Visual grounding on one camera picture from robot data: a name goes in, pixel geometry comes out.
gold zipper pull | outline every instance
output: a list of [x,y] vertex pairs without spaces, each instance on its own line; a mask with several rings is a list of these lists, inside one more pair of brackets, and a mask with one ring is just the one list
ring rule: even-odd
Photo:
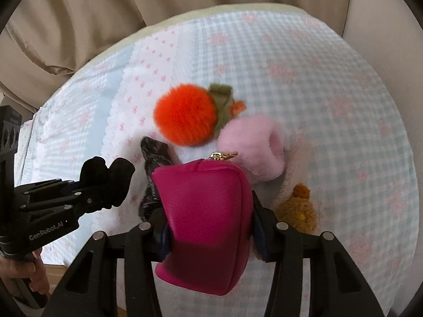
[[213,152],[209,160],[227,161],[238,155],[238,152]]

finger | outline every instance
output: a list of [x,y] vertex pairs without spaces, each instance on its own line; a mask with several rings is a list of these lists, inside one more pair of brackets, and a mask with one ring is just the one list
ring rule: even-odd
[[47,278],[47,272],[46,268],[44,266],[43,260],[41,258],[38,258],[35,261],[35,273],[30,276],[31,281],[39,281],[43,278]]
[[29,288],[33,292],[38,292],[40,294],[46,294],[50,290],[50,283],[45,276],[42,280],[38,280],[36,282],[31,281],[29,283]]
[[35,265],[32,262],[15,261],[0,257],[0,269],[2,274],[10,279],[29,278],[35,273]]
[[35,251],[32,252],[32,255],[34,255],[34,257],[36,259],[38,259],[40,257],[40,255],[41,255],[41,252],[42,251],[43,251],[43,248],[37,249],[37,250],[35,250]]
[[41,257],[36,260],[35,268],[36,271],[30,278],[31,282],[29,287],[33,292],[46,294],[50,290],[50,283],[48,281],[46,268]]

brown knitted toy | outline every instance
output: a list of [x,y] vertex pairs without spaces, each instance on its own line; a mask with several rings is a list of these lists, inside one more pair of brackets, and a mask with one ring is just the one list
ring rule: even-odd
[[298,231],[312,234],[316,231],[317,213],[310,201],[310,190],[302,183],[297,184],[291,198],[273,209],[279,221],[284,221]]

orange fluffy ball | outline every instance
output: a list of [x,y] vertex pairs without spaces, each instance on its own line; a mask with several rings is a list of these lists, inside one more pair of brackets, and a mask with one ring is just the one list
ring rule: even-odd
[[195,84],[171,88],[154,109],[154,121],[160,133],[179,146],[204,142],[213,133],[216,119],[213,98]]

pink plush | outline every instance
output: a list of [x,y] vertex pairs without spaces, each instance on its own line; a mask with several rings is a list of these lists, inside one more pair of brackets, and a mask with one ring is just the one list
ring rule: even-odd
[[231,159],[241,166],[250,184],[277,178],[285,168],[282,126],[263,114],[232,119],[220,132],[217,149],[237,151]]

